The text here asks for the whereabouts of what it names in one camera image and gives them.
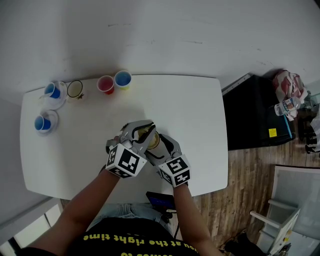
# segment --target water bottle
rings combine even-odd
[[[298,110],[301,106],[301,101],[297,97],[288,98],[285,101],[276,104],[274,106],[274,111],[277,116],[282,116],[291,111]]]

